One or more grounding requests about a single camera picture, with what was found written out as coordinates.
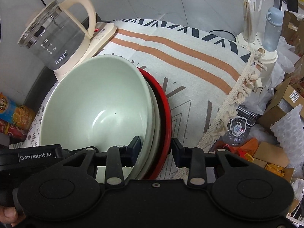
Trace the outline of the person's left hand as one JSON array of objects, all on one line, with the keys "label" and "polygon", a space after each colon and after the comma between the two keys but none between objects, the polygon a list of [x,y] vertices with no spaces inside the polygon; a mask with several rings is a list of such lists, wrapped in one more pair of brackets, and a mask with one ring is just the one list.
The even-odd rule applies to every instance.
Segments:
[{"label": "person's left hand", "polygon": [[23,217],[18,215],[15,207],[0,206],[0,220],[1,223],[10,224],[12,227],[15,227],[22,222]]}]

